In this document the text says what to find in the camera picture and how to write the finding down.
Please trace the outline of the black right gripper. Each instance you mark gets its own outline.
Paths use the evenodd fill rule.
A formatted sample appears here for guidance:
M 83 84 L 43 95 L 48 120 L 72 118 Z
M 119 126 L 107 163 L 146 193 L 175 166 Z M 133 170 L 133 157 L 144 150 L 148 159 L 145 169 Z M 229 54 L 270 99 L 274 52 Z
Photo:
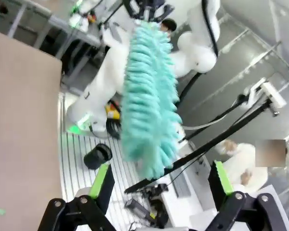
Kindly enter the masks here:
M 130 16 L 133 19 L 145 19 L 145 10 L 149 10 L 148 20 L 154 20 L 155 22 L 161 22 L 164 20 L 170 13 L 174 11 L 174 6 L 170 4 L 164 5 L 164 0 L 136 0 L 137 5 L 139 6 L 139 13 L 131 6 L 131 0 L 123 0 L 123 5 Z M 163 6 L 163 14 L 155 17 L 155 12 L 158 8 Z

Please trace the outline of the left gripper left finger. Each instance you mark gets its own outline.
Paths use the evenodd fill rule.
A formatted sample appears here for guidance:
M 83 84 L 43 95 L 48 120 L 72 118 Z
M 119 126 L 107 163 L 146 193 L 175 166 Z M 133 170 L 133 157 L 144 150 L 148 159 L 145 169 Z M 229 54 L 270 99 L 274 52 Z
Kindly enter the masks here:
M 115 180 L 110 164 L 99 167 L 89 193 L 66 202 L 60 198 L 49 201 L 41 219 L 39 231 L 75 231 L 88 225 L 92 231 L 114 231 L 106 218 Z

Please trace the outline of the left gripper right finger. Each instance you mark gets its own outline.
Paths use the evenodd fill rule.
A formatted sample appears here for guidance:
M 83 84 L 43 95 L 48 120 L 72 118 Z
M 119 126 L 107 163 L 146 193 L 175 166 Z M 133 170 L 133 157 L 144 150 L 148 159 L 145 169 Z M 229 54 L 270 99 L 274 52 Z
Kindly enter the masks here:
M 287 231 L 285 211 L 271 192 L 235 191 L 223 164 L 214 161 L 208 177 L 217 215 L 207 231 Z

